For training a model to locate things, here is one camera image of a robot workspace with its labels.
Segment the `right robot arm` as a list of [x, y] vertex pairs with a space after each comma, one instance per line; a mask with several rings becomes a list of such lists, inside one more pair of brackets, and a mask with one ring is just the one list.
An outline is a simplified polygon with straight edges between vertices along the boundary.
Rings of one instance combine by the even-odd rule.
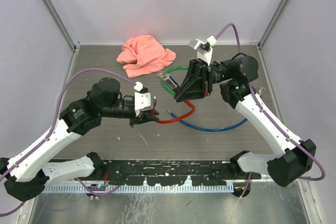
[[270, 155], [250, 151], [235, 155], [230, 159], [232, 176], [241, 179], [248, 172], [269, 175], [279, 186], [286, 187], [312, 168], [316, 145], [292, 133], [267, 108], [250, 85], [257, 78], [258, 61], [244, 53], [210, 65], [192, 59], [174, 99], [183, 102], [205, 98], [218, 83], [222, 99], [255, 127], [273, 151]]

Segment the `red cable lock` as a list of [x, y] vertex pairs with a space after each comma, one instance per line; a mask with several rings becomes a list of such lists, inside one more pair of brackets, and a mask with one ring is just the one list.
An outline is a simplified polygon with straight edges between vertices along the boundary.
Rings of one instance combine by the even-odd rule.
[[[177, 84], [175, 83], [175, 81], [173, 80], [173, 78], [169, 74], [167, 74], [165, 72], [162, 72], [162, 71], [159, 71], [158, 72], [158, 77], [159, 77], [159, 79], [160, 79], [161, 82], [163, 81], [165, 84], [167, 84], [176, 93], [178, 86], [177, 86]], [[173, 94], [169, 93], [169, 95], [166, 95], [164, 97], [163, 104], [164, 105], [171, 105], [172, 101], [173, 101]], [[187, 105], [190, 108], [190, 111], [188, 111], [187, 113], [185, 113], [183, 115], [176, 116], [169, 109], [166, 109], [167, 112], [169, 113], [169, 115], [172, 118], [171, 119], [167, 119], [167, 120], [159, 119], [157, 121], [157, 123], [160, 123], [160, 124], [175, 123], [175, 122], [179, 122], [180, 120], [184, 120], [186, 117], [192, 115], [195, 112], [195, 105], [192, 104], [190, 101], [185, 101], [184, 104]]]

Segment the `green cable lock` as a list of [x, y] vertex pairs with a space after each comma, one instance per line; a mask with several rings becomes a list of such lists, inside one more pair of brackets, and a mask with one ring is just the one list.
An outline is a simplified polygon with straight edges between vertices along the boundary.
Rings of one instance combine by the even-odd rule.
[[[174, 67], [169, 70], [167, 70], [165, 73], [171, 75], [173, 79], [178, 83], [181, 84], [182, 81], [185, 78], [185, 75], [187, 74], [188, 67], [182, 66], [182, 67]], [[163, 81], [161, 82], [161, 86], [163, 89], [165, 89], [170, 94], [175, 94], [175, 92]]]

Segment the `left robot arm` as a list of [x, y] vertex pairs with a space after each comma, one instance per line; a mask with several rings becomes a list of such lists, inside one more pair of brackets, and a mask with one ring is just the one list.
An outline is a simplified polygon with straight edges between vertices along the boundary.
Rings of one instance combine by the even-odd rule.
[[66, 162], [51, 159], [70, 143], [101, 125], [102, 118], [128, 119], [130, 126], [158, 121], [156, 98], [136, 83], [134, 95], [123, 96], [120, 82], [103, 78], [83, 99], [70, 103], [44, 136], [13, 158], [1, 158], [1, 176], [9, 195], [20, 201], [38, 196], [53, 184], [75, 178], [101, 179], [107, 166], [96, 152]]

